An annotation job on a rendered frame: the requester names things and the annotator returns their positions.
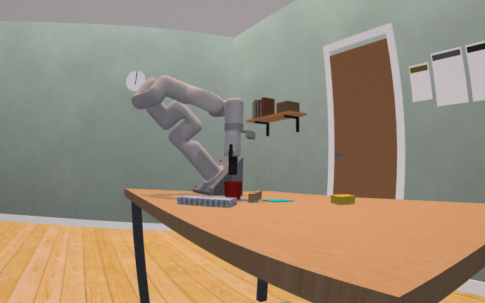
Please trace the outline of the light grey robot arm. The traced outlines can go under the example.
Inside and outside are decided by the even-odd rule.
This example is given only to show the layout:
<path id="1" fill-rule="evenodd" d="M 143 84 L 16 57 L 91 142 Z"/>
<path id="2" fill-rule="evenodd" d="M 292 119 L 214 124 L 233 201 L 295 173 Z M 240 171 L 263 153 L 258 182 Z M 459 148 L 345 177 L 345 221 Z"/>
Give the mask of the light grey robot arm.
<path id="1" fill-rule="evenodd" d="M 162 103 L 165 97 L 175 101 L 166 107 Z M 218 95 L 163 75 L 158 80 L 147 79 L 131 101 L 135 108 L 146 109 L 164 130 L 184 119 L 170 131 L 169 141 L 204 177 L 205 184 L 213 182 L 221 175 L 224 167 L 218 166 L 197 141 L 190 140 L 201 131 L 202 124 L 185 104 L 197 106 L 213 117 L 225 116 L 225 130 L 243 130 L 242 99 L 230 98 L 224 101 Z"/>

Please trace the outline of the dark red cup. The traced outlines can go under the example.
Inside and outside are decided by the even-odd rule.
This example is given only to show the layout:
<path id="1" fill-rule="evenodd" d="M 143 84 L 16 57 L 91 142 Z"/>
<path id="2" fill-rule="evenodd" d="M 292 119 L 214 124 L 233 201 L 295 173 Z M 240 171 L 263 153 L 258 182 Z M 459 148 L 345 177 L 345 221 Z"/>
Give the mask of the dark red cup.
<path id="1" fill-rule="evenodd" d="M 242 183 L 239 181 L 224 181 L 225 197 L 240 199 Z"/>

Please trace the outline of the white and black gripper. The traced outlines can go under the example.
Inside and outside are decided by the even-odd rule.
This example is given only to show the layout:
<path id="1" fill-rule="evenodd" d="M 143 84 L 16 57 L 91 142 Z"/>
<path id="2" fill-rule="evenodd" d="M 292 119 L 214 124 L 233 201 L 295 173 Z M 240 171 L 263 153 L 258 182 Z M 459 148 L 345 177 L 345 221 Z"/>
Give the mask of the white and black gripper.
<path id="1" fill-rule="evenodd" d="M 224 155 L 229 158 L 229 175 L 237 175 L 237 158 L 241 155 L 240 130 L 225 130 Z M 235 154 L 234 154 L 235 152 Z"/>

